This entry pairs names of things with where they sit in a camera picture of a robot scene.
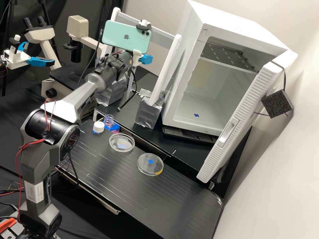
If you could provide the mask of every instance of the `black backdrop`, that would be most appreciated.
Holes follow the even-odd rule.
[[[9,0],[0,0],[0,17]],[[81,63],[72,63],[69,60],[70,52],[64,50],[62,45],[69,41],[66,33],[68,16],[81,15],[89,20],[89,36],[96,38],[100,28],[104,27],[106,20],[110,19],[114,7],[123,8],[124,0],[46,0],[50,22],[54,25],[55,43],[62,66],[74,65],[78,72],[81,72],[92,56],[93,50],[85,47],[82,50]],[[29,17],[33,26],[38,26],[37,17],[44,16],[41,5],[37,0],[18,0],[18,5],[14,9],[14,17],[10,36],[15,34],[21,36],[21,41],[25,41],[23,33],[26,29],[23,18]],[[6,20],[7,14],[0,25],[0,50],[2,51],[6,41]],[[29,44],[28,54],[30,56],[43,56],[38,44]],[[40,83],[49,77],[50,69],[25,66],[19,69],[10,70],[7,79],[7,94],[25,87],[30,87]]]

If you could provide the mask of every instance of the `label sticker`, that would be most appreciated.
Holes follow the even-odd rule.
[[[44,199],[43,182],[33,185],[27,181],[24,181],[24,187],[28,200],[38,203]]]

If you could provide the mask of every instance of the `open door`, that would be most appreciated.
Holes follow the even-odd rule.
[[[273,61],[287,69],[297,56],[297,53],[287,50]],[[271,62],[262,67],[209,152],[197,175],[200,181],[208,182],[227,162],[257,118],[254,112],[259,113],[262,110],[261,99],[269,92],[282,73],[283,70]]]

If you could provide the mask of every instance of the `green iphone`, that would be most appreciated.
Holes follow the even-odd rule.
[[[137,29],[134,26],[119,22],[106,21],[102,42],[126,50],[139,50],[142,54],[147,52],[152,32]]]

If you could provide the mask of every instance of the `petri dish lid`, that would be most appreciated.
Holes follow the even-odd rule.
[[[130,152],[135,146],[133,137],[126,133],[113,134],[109,138],[109,143],[112,149],[120,153]]]
[[[163,172],[164,163],[157,155],[145,153],[137,160],[137,167],[146,175],[156,176]]]

